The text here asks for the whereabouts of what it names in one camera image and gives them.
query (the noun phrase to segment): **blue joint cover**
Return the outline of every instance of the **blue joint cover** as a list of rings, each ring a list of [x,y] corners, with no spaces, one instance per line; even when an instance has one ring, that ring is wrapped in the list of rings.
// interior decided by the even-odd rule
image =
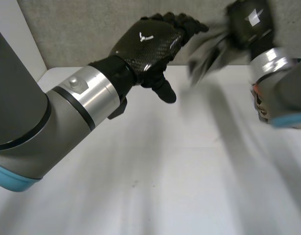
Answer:
[[[23,192],[38,181],[40,181],[40,179],[29,179],[12,173],[0,166],[0,186],[7,190]]]
[[[272,119],[272,125],[274,127],[291,127],[293,125],[300,125],[301,124],[301,114],[291,114],[285,115],[281,117],[277,117]]]

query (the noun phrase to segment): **white table surface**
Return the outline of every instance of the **white table surface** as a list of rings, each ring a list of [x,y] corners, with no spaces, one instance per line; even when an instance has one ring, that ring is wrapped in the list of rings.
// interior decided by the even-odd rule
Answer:
[[[78,68],[49,70],[48,91]],[[0,188],[0,235],[301,235],[301,130],[258,121],[247,66],[189,89],[177,103],[134,87],[105,120],[24,193]]]

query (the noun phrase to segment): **white wall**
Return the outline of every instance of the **white wall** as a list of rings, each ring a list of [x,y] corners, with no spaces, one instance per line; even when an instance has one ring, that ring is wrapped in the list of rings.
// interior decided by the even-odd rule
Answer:
[[[16,0],[0,0],[0,32],[38,81],[47,69]]]

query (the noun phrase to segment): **carbon fiber hand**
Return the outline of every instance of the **carbon fiber hand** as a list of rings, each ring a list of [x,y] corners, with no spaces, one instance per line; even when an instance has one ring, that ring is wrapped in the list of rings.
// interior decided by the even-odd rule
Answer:
[[[163,101],[174,103],[176,94],[163,71],[191,37],[207,31],[207,26],[185,14],[143,17],[117,42],[110,55],[119,56],[130,66],[136,85],[152,88]]]

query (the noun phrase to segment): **black wrist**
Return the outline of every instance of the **black wrist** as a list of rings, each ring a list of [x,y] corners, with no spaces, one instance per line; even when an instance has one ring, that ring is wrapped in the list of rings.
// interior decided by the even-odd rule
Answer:
[[[250,49],[266,37],[273,38],[275,24],[267,0],[237,0],[227,8],[232,44],[238,49]]]
[[[118,56],[109,56],[105,59],[89,64],[105,75],[116,89],[120,102],[136,83],[136,77],[129,65]]]
[[[267,35],[256,42],[254,42],[250,46],[250,51],[251,51],[251,61],[253,61],[257,56],[260,54],[269,51],[272,48],[277,47],[275,43],[273,42],[273,36],[272,35]]]

